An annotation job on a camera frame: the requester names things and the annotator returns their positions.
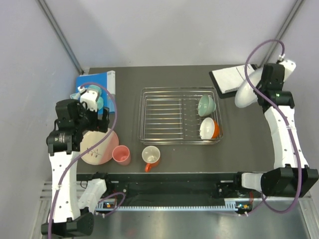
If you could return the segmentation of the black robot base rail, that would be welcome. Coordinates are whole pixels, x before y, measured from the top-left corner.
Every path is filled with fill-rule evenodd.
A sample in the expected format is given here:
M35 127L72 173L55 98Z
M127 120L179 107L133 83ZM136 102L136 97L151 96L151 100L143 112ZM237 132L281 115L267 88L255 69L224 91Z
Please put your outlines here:
M193 196L220 199L243 197L251 201L255 197L252 189L239 188L235 183L235 173L95 173L77 174L80 182L102 178L107 190L103 194L123 192L126 202L131 200L151 201L156 196L173 197Z

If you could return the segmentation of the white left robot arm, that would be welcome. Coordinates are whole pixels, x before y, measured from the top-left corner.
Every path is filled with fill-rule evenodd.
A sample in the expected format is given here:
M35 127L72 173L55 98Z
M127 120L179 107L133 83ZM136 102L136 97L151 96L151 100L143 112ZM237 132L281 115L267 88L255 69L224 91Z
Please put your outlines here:
M52 201L48 221L41 225L41 234L49 239L89 236L94 227L94 210L101 197L109 197L113 185L105 173L89 177L81 198L77 198L77 161L80 144L86 131L108 130L109 109L102 116L78 100L62 100L55 106L57 118L46 139L52 169Z

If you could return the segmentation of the white bowl orange outside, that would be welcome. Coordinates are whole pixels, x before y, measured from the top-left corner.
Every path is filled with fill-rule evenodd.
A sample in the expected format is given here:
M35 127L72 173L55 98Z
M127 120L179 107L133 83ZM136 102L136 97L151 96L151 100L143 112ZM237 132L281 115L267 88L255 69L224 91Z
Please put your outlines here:
M218 123L212 118L205 118L199 129L199 136L201 139L215 139L219 136L220 127Z

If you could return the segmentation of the white plate blue rim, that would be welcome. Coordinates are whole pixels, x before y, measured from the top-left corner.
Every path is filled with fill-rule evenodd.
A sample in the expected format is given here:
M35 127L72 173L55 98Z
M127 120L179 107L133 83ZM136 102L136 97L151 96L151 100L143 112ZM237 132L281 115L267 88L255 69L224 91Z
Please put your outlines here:
M262 68L259 68L249 74L249 79L251 83L254 85L254 87L257 86L257 84L261 80L262 76ZM244 82L241 84L239 89L236 92L235 95L235 105L238 108L245 108L253 103L257 102L257 96L254 93L253 89L251 88L250 84L244 80Z

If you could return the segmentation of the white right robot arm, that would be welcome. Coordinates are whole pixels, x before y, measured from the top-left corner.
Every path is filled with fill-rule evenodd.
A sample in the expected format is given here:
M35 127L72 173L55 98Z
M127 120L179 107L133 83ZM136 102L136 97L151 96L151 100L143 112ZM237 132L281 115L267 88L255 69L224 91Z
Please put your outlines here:
M316 169L307 163L295 126L295 103L283 84L296 68L295 62L269 63L249 75L235 95L235 105L245 108L257 102L268 122L274 147L274 169L266 173L239 173L232 185L238 197L251 189L265 196L303 197L319 179Z

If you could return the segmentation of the mint green ceramic bowl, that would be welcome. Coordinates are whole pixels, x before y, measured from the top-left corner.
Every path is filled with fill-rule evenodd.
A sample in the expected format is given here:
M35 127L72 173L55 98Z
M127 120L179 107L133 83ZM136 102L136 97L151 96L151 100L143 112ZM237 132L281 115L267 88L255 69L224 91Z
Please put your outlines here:
M198 103L198 115L206 117L216 110L216 103L211 95L203 95Z

